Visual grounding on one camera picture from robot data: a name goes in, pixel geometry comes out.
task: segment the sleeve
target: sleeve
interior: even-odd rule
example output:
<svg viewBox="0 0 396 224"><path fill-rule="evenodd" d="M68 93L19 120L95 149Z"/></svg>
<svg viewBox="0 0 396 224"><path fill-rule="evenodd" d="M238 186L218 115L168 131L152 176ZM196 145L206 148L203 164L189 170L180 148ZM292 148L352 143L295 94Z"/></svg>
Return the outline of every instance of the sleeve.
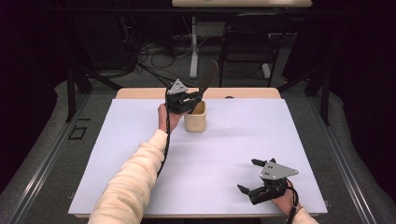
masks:
<svg viewBox="0 0 396 224"><path fill-rule="evenodd" d="M107 183L89 223L140 223L164 159L166 137L165 132L156 130L147 143L139 145Z"/></svg>
<svg viewBox="0 0 396 224"><path fill-rule="evenodd" d="M306 212L305 208L301 208L300 211L296 214L292 224L318 224L316 220L314 220L308 212Z"/></svg>

